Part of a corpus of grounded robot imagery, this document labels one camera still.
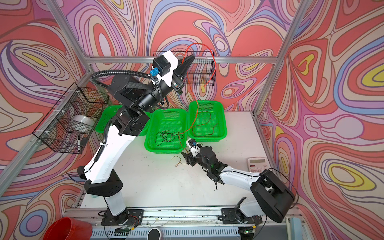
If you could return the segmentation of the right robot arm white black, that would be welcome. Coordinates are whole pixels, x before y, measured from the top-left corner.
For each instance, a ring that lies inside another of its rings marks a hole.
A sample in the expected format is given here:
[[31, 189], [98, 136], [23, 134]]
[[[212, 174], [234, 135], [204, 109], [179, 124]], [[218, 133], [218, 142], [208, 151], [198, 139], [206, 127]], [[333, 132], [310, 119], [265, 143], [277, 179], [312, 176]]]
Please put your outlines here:
[[182, 156], [188, 165], [200, 165], [216, 185], [232, 185], [253, 194], [254, 201], [240, 200], [238, 211], [242, 217], [251, 218], [262, 212], [270, 220], [281, 223], [294, 203], [292, 191], [269, 169], [261, 173], [234, 169], [220, 162], [212, 147], [201, 145], [191, 147]]

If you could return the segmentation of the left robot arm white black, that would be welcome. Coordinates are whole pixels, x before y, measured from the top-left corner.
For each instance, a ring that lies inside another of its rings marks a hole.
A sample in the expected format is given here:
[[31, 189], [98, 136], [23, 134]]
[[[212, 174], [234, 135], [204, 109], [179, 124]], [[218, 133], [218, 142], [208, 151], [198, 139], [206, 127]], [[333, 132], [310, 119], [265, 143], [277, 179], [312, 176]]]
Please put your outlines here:
[[170, 92], [182, 94], [184, 79], [194, 60], [194, 55], [180, 60], [167, 51], [153, 60], [150, 73], [103, 70], [90, 76], [90, 82], [106, 89], [122, 104], [107, 121], [97, 153], [87, 165], [78, 168], [79, 176], [86, 180], [86, 193], [105, 199], [108, 217], [128, 218], [121, 193], [123, 182], [114, 170], [115, 164], [144, 129], [149, 121], [147, 114], [155, 107], [162, 109], [169, 102]]

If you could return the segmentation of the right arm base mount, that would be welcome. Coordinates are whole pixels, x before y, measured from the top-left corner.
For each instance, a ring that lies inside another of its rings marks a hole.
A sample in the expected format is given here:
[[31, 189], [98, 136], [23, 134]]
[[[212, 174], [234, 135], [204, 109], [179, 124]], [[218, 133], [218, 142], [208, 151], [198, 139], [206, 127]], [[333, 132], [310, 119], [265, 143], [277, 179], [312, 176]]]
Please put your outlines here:
[[247, 217], [240, 210], [235, 208], [222, 208], [218, 220], [223, 224], [252, 224], [258, 226], [263, 222], [261, 216]]

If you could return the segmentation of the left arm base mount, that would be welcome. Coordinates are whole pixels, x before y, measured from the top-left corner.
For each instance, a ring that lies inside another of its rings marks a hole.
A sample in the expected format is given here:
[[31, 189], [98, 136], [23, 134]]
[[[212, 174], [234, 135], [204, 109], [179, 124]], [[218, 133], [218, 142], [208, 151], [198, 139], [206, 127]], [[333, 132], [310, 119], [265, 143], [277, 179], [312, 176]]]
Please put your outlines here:
[[133, 226], [137, 227], [142, 224], [144, 215], [143, 209], [125, 209], [117, 216], [113, 216], [110, 209], [103, 214], [102, 226]]

